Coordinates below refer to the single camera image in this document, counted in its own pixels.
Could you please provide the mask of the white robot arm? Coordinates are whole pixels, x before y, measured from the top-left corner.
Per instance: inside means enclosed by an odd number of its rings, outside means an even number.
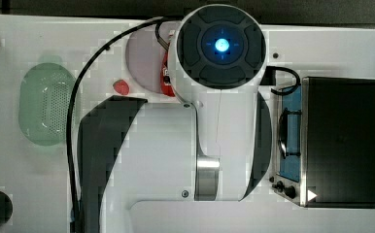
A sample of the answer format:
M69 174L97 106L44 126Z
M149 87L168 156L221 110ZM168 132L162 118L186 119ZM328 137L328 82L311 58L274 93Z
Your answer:
M142 201L240 201L269 164L257 152L267 47L254 18L222 4L182 21L168 49L176 102L112 96L81 120L80 233L132 233Z

